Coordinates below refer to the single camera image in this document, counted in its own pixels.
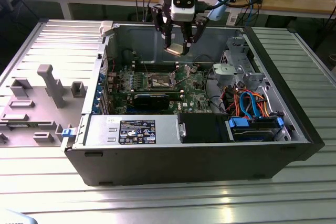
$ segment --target wire bundle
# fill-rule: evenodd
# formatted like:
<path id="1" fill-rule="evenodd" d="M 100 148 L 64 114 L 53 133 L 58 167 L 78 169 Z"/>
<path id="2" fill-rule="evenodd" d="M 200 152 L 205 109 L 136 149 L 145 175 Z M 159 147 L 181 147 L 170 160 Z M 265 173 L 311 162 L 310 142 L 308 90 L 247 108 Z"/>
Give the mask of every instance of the wire bundle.
<path id="1" fill-rule="evenodd" d="M 224 98 L 225 91 L 220 96 L 220 99 L 222 100 Z M 247 106 L 247 108 L 244 108 L 244 98 L 250 99 L 250 104 Z M 251 108 L 253 111 L 254 116 L 256 117 L 269 117 L 269 114 L 267 112 L 267 106 L 266 101 L 264 97 L 262 97 L 257 92 L 252 92 L 247 89 L 238 89 L 234 93 L 234 102 L 231 103 L 227 108 L 226 112 L 229 112 L 229 110 L 234 107 L 235 110 L 231 114 L 231 116 L 242 116 L 244 118 L 252 119 L 252 115 L 248 112 Z"/>

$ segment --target table leg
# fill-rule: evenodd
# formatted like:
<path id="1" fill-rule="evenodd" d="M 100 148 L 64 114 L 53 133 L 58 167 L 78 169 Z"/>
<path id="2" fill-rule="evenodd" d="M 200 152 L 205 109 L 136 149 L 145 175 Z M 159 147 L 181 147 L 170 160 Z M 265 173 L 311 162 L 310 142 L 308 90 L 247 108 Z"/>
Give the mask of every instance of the table leg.
<path id="1" fill-rule="evenodd" d="M 59 5 L 61 6 L 64 19 L 73 19 L 69 3 L 67 1 L 60 1 Z"/>

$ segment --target motherboard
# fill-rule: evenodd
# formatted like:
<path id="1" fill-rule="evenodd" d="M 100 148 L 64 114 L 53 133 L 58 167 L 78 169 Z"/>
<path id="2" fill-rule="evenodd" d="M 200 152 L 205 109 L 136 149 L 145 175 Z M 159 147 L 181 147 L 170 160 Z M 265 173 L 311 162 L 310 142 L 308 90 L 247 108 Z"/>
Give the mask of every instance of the motherboard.
<path id="1" fill-rule="evenodd" d="M 204 71 L 190 65 L 124 66 L 109 73 L 110 114 L 211 112 Z"/>

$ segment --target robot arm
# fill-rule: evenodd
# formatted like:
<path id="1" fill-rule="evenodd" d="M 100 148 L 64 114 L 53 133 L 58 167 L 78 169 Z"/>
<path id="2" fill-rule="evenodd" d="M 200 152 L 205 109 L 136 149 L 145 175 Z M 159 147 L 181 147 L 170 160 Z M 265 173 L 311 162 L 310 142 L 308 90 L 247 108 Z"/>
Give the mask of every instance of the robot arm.
<path id="1" fill-rule="evenodd" d="M 164 49 L 175 55 L 187 54 L 191 44 L 199 40 L 209 21 L 209 18 L 197 14 L 223 7 L 224 4 L 227 5 L 227 1 L 223 0 L 215 6 L 208 6 L 205 2 L 198 0 L 163 0 L 163 5 L 151 7 L 155 28 L 161 32 L 165 41 Z M 172 44 L 173 25 L 180 26 L 183 45 Z M 192 25 L 196 26 L 194 34 L 192 33 Z"/>

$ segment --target gray plastic part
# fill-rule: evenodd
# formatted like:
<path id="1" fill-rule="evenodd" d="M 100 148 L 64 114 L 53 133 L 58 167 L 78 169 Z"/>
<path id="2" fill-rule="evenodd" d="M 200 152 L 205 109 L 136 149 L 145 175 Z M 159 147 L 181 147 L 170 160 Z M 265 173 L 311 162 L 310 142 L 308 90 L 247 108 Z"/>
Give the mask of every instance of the gray plastic part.
<path id="1" fill-rule="evenodd" d="M 53 136 L 49 132 L 35 132 L 33 139 L 37 143 L 48 143 L 54 141 Z"/>
<path id="2" fill-rule="evenodd" d="M 63 95 L 63 99 L 66 103 L 65 109 L 56 108 L 52 97 L 47 95 L 43 86 L 33 86 L 32 89 L 27 89 L 26 92 L 29 95 L 29 99 L 34 101 L 34 107 L 11 108 L 8 106 L 10 102 L 18 101 L 15 96 L 12 96 L 7 106 L 4 107 L 2 114 L 28 114 L 29 120 L 22 125 L 27 123 L 32 124 L 33 122 L 44 123 L 54 121 L 56 125 L 61 124 L 65 129 L 67 129 L 68 124 L 78 126 L 85 98 L 74 98 L 70 87 L 65 87 Z M 6 146 L 60 146 L 61 144 L 61 141 L 55 134 L 55 129 L 41 130 L 37 124 L 36 127 L 23 127 L 19 122 L 15 123 L 16 125 L 14 125 L 14 123 L 0 121 L 0 132 L 4 132 L 8 139 L 10 139 L 10 141 L 7 141 Z M 52 143 L 37 143 L 34 141 L 33 136 L 34 133 L 38 131 L 49 132 L 54 137 L 54 141 Z"/>
<path id="3" fill-rule="evenodd" d="M 56 129 L 57 125 L 54 121 L 46 122 L 46 123 L 39 123 L 37 125 L 41 130 L 54 130 Z"/>
<path id="4" fill-rule="evenodd" d="M 48 92 L 50 93 L 56 107 L 63 108 L 65 102 L 63 100 L 62 94 L 59 92 L 59 87 L 56 84 L 56 80 L 54 76 L 52 76 L 52 71 L 52 65 L 41 64 L 37 69 L 37 74 L 44 79 L 44 82 L 48 88 Z"/>
<path id="5" fill-rule="evenodd" d="M 63 132 L 63 127 L 62 125 L 58 124 L 57 128 L 55 130 L 55 135 L 57 136 L 57 138 L 62 142 L 63 141 L 63 137 L 62 137 L 62 132 Z"/>
<path id="6" fill-rule="evenodd" d="M 8 122 L 16 121 L 28 121 L 29 116 L 27 114 L 3 114 L 1 120 Z"/>
<path id="7" fill-rule="evenodd" d="M 64 87 L 63 87 L 63 85 L 61 83 L 61 80 L 60 79 L 55 79 L 55 80 L 56 80 L 56 86 L 58 88 L 58 91 L 60 92 L 61 95 L 63 95 L 65 89 L 64 89 Z M 51 94 L 48 91 L 48 88 L 45 87 L 45 89 L 46 89 L 46 92 L 47 92 L 48 96 L 51 96 Z"/>
<path id="8" fill-rule="evenodd" d="M 85 90 L 83 82 L 74 81 L 71 85 L 71 92 L 74 98 L 85 97 L 86 90 Z"/>
<path id="9" fill-rule="evenodd" d="M 0 124 L 0 131 L 10 131 L 11 127 L 9 127 L 6 123 Z"/>
<path id="10" fill-rule="evenodd" d="M 17 99 L 27 99 L 28 95 L 25 89 L 32 89 L 32 87 L 27 79 L 16 78 L 10 89 Z"/>
<path id="11" fill-rule="evenodd" d="M 0 142 L 6 143 L 6 140 L 8 140 L 8 137 L 0 132 Z"/>
<path id="12" fill-rule="evenodd" d="M 32 100 L 20 100 L 20 101 L 11 101 L 9 106 L 14 108 L 32 108 L 35 106 L 35 103 Z"/>

